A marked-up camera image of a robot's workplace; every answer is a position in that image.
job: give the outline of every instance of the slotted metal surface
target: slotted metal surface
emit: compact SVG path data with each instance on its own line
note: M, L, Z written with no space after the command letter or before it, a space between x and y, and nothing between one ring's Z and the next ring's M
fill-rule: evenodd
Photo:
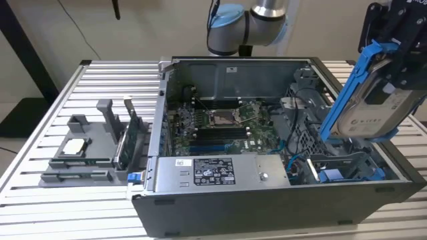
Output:
M346 83L353 66L324 61ZM68 128L72 114L103 122L96 110L100 98L114 99L114 111L128 121L123 96L134 97L138 114L154 119L158 63L94 61L79 67L34 135L0 179L2 239L139 239L150 240L131 202L127 187L39 188L40 172L48 167ZM393 143L427 178L427 130L409 116ZM427 189L406 202L382 207L359 225L292 229L199 237L206 240L299 239L385 240L427 239Z

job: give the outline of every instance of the barcode label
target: barcode label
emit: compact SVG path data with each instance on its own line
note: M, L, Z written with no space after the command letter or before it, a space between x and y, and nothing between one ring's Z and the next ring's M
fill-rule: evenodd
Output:
M191 167L192 166L192 159L176 159L175 166L178 167Z

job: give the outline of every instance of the power supply label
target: power supply label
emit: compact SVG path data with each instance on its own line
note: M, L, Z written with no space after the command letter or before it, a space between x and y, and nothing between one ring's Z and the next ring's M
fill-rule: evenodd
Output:
M236 184L234 160L230 157L194 159L194 184L196 186Z

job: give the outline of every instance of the open computer tower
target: open computer tower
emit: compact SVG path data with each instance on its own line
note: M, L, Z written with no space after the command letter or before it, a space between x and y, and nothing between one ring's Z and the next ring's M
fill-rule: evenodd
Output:
M171 63L132 196L151 237L358 224L426 185L390 141L322 141L342 85L318 58Z

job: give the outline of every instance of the white wall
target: white wall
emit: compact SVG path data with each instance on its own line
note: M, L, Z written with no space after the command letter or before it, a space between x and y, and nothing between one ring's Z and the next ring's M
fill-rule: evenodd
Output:
M255 0L223 0L250 9ZM374 0L299 0L287 56L358 59L366 9ZM59 87L83 59L96 59L58 0L10 0L10 5ZM120 0L116 20L111 0L62 0L103 60L158 60L204 56L210 0ZM275 56L276 47L255 47Z
M96 59L56 0L10 0L19 22L58 85L64 86L83 59ZM103 60L158 60L206 56L210 0L120 0L116 20L111 0L62 0ZM223 0L247 9L251 0ZM275 56L275 47L258 47Z
M23 98L42 97L36 84L2 32L0 49L0 103L18 103Z
M287 56L358 60L367 8L387 0L300 0Z

